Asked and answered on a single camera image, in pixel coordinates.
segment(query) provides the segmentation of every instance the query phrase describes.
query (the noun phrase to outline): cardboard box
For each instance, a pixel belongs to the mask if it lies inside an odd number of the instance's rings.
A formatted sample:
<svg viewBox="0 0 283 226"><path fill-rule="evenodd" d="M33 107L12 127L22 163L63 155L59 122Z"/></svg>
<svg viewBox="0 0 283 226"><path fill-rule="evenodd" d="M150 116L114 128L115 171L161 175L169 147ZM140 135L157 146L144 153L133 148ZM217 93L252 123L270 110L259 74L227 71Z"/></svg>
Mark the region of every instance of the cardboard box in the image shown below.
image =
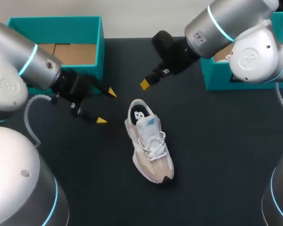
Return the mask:
<svg viewBox="0 0 283 226"><path fill-rule="evenodd" d="M105 38L100 16L12 17L8 26L57 56L62 69L95 75L102 81ZM52 93L34 88L29 92Z"/></svg>
<svg viewBox="0 0 283 226"><path fill-rule="evenodd" d="M273 31L277 39L283 43L283 12L275 12L271 17ZM230 90L230 89L274 89L273 82L247 83L235 77L230 69L226 55L231 53L233 45L219 51L211 59L200 59L202 73L207 90Z"/></svg>
<svg viewBox="0 0 283 226"><path fill-rule="evenodd" d="M93 65L96 44L39 44L47 52L60 59L63 65Z"/></svg>

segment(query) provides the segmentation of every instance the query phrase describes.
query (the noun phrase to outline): beige suede panel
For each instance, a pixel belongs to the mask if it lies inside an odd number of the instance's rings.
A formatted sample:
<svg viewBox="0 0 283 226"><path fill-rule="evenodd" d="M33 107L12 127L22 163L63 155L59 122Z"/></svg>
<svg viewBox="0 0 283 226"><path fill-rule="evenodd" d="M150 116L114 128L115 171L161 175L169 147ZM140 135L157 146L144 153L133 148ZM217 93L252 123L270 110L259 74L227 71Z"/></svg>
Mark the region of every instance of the beige suede panel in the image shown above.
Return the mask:
<svg viewBox="0 0 283 226"><path fill-rule="evenodd" d="M149 161L145 152L136 152L135 155L138 165L151 180L161 183L165 176L173 179L174 171L170 169L166 156Z"/></svg>

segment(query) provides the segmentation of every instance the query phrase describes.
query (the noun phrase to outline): yellow fingertip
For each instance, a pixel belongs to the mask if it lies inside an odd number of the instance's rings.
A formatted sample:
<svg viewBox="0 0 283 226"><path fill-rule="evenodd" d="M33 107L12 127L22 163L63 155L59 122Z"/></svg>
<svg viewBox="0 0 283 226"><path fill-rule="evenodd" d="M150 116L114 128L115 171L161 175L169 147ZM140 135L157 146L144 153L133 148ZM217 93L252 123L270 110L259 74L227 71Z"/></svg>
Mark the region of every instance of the yellow fingertip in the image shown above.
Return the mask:
<svg viewBox="0 0 283 226"><path fill-rule="evenodd" d="M141 82L141 87L142 87L143 90L146 90L147 88L150 87L150 85L149 85L149 83L147 82L147 80L144 79L144 80Z"/></svg>
<svg viewBox="0 0 283 226"><path fill-rule="evenodd" d="M96 123L107 123L107 121L102 119L101 117L98 117L98 119L96 120Z"/></svg>
<svg viewBox="0 0 283 226"><path fill-rule="evenodd" d="M116 94L111 87L109 88L108 93L116 97Z"/></svg>

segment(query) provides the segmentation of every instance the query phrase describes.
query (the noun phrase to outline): shoe insole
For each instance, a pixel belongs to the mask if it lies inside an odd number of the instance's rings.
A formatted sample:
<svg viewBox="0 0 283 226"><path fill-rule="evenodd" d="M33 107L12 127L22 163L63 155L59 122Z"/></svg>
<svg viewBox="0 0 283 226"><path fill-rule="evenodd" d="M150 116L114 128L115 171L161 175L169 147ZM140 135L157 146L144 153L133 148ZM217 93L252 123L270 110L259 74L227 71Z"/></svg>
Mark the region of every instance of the shoe insole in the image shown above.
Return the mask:
<svg viewBox="0 0 283 226"><path fill-rule="evenodd" d="M133 125L136 125L139 119L148 117L150 114L143 105L135 105L133 108L131 108L130 115Z"/></svg>

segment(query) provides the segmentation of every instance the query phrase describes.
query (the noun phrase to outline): teal box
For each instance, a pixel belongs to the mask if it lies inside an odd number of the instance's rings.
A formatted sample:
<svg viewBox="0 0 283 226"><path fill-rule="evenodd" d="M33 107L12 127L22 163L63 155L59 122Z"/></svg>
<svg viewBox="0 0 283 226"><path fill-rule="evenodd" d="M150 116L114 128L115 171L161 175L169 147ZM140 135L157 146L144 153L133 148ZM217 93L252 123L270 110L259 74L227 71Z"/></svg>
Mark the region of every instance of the teal box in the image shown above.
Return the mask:
<svg viewBox="0 0 283 226"><path fill-rule="evenodd" d="M97 44L95 64L63 65L62 69L93 74L102 81L105 38L100 16L12 17L8 26L38 44ZM40 91L35 88L29 88L29 92L52 93L50 89Z"/></svg>
<svg viewBox="0 0 283 226"><path fill-rule="evenodd" d="M273 30L277 39L283 43L283 12L275 12L271 17ZM247 83L232 82L233 73L227 62L215 62L211 59L200 59L202 73L207 90L230 90L230 89L274 89L274 83Z"/></svg>

